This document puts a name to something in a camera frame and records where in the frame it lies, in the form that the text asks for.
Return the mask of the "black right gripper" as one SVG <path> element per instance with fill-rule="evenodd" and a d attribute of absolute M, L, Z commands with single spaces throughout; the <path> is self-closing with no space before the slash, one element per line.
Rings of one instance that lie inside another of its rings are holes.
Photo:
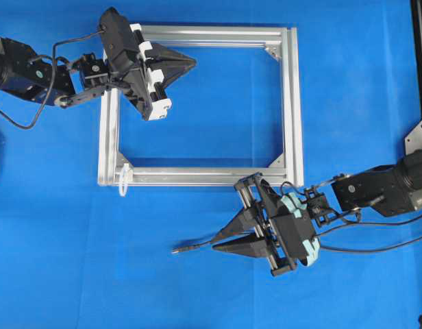
<path fill-rule="evenodd" d="M 278 200 L 287 193 L 295 193 L 301 203 L 306 205 L 301 199 L 304 193 L 288 181 L 282 183 L 279 191 L 275 191 L 261 173 L 240 179 L 234 188 L 242 200 L 243 209 L 210 242 L 216 243 L 242 233 L 246 236 L 213 245 L 212 249 L 264 258 L 269 263 L 272 276 L 296 270 L 302 264 L 297 258 L 291 258 L 286 248 L 282 249 L 269 219 L 277 214 Z"/>

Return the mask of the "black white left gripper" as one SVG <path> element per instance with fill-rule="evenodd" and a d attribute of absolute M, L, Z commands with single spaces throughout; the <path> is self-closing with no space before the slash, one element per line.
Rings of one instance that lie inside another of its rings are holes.
<path fill-rule="evenodd" d="M 121 90 L 125 98 L 139 111 L 143 120 L 164 119 L 172 107 L 165 88 L 187 74 L 197 62 L 178 51 L 145 40 L 139 24 L 131 30 L 138 44 L 137 61 L 126 73 L 112 70 L 123 83 Z"/>

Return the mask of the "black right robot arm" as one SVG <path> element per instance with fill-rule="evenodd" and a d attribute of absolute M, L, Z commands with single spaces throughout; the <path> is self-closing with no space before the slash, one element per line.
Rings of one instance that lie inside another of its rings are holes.
<path fill-rule="evenodd" d="M 255 173 L 234 186 L 244 207 L 211 240 L 216 251 L 252 258 L 266 258 L 273 276 L 308 267 L 318 258 L 321 243 L 315 232 L 337 219 L 372 208 L 384 217 L 422 208 L 422 149 L 397 164 L 373 167 L 355 175 L 339 175 L 329 181 L 341 212 L 330 207 L 317 186 L 303 192 L 276 193 Z"/>

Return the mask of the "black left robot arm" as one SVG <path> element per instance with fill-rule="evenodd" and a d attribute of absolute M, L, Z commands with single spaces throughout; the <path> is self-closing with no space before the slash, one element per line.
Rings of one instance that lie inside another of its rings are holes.
<path fill-rule="evenodd" d="M 145 121 L 166 118 L 172 101 L 166 87 L 196 66 L 196 60 L 133 32 L 138 51 L 125 72 L 95 54 L 75 61 L 37 54 L 29 45 L 0 38 L 0 90 L 40 106 L 68 108 L 102 97 L 113 89 L 122 92 Z"/>

